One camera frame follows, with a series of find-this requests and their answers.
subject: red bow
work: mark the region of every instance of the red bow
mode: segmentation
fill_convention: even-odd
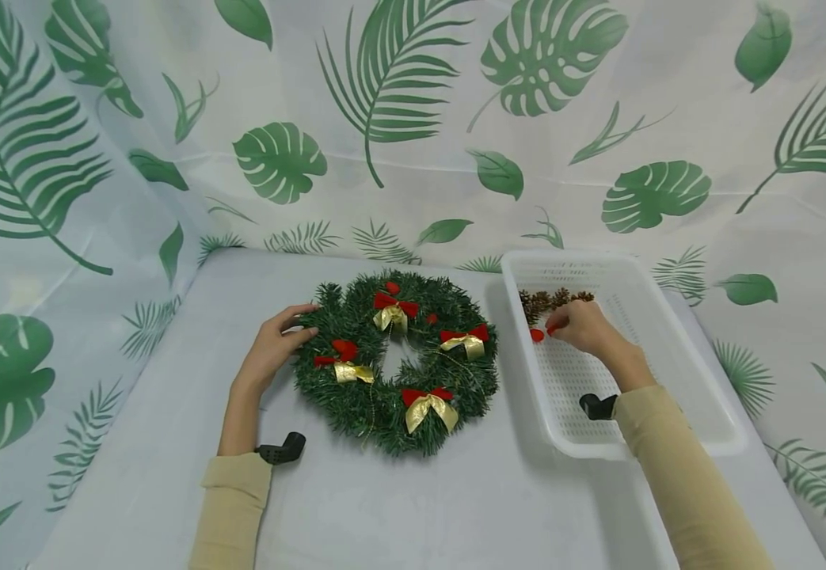
[[[473,335],[477,337],[480,341],[486,342],[489,340],[489,326],[483,323],[482,325],[477,326],[477,328],[471,330],[470,332],[452,332],[449,330],[441,331],[441,342],[442,344],[452,340],[452,338],[463,338],[466,335]]]
[[[415,316],[419,313],[418,302],[397,301],[387,293],[382,293],[381,291],[375,293],[375,308],[377,310],[384,310],[384,308],[394,305],[399,305],[400,310],[402,310],[403,313],[408,314],[409,317],[415,318]]]
[[[435,394],[437,397],[440,397],[443,401],[451,401],[454,398],[454,394],[452,394],[445,388],[436,388],[432,390],[430,394]],[[428,393],[422,390],[404,389],[402,391],[402,396],[403,404],[408,408],[412,406],[414,401],[419,400],[420,397],[428,396]]]
[[[337,338],[334,342],[331,342],[331,344],[333,344],[336,352],[340,353],[340,358],[335,359],[333,356],[315,356],[315,366],[327,366],[328,364],[333,364],[335,362],[350,362],[356,358],[357,354],[359,354],[359,347],[357,347],[351,340],[342,340],[342,338]]]

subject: hand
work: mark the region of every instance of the hand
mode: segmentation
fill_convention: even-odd
[[[242,362],[233,386],[244,386],[257,395],[273,382],[273,376],[299,347],[318,334],[311,329],[289,330],[296,325],[299,315],[317,310],[317,305],[293,305],[268,319],[257,331],[257,337]]]
[[[551,336],[564,340],[578,350],[597,359],[633,347],[622,334],[606,320],[596,302],[571,301],[559,306],[546,320]]]

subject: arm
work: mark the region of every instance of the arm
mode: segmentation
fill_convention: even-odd
[[[254,568],[257,529],[270,487],[270,465],[254,452],[257,410],[276,371],[296,348],[318,332],[287,329],[300,313],[316,308],[291,306],[264,323],[232,382],[219,449],[201,484],[207,491],[189,570]]]
[[[615,419],[641,463],[680,567],[773,569],[731,488],[682,410],[657,384],[641,349],[594,302],[559,307],[546,326],[552,336],[597,356],[619,385]]]

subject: plastic tray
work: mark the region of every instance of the plastic tray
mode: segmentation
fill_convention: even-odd
[[[734,455],[744,450],[748,438],[735,410],[638,260],[624,253],[536,250],[505,254],[501,268],[541,420],[551,443],[563,454],[630,458],[616,423],[590,420],[578,403],[587,393],[603,400],[619,389],[594,356],[551,338],[534,343],[520,306],[520,290],[553,293],[568,287],[593,293],[610,322],[645,350],[653,376],[676,399],[708,454]]]

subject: leaf print curtain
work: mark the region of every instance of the leaf print curtain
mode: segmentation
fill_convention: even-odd
[[[636,254],[826,556],[826,1],[0,0],[0,568],[225,247]]]

